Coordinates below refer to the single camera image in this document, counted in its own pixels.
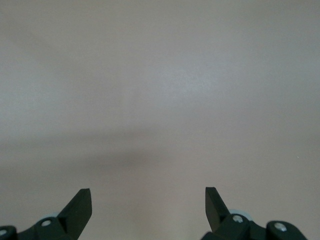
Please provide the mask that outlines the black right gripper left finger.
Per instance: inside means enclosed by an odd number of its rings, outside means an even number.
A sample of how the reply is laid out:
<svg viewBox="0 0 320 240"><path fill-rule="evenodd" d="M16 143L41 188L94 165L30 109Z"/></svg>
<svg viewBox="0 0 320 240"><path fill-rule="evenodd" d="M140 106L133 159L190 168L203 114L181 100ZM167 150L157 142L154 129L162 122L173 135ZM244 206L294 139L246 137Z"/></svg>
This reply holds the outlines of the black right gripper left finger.
<svg viewBox="0 0 320 240"><path fill-rule="evenodd" d="M2 240L77 240L92 216L92 197L88 188L80 189L57 216L48 216L17 232L13 225L0 227Z"/></svg>

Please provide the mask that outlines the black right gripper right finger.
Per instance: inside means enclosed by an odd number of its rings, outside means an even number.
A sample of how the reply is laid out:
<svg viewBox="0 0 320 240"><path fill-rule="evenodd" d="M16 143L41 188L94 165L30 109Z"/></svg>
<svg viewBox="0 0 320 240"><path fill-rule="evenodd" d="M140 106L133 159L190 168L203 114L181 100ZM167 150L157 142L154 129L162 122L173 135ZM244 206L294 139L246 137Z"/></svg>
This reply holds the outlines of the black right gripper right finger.
<svg viewBox="0 0 320 240"><path fill-rule="evenodd" d="M259 226L241 213L231 213L215 187L205 188L205 213L211 231L203 240L305 240L293 224L273 220Z"/></svg>

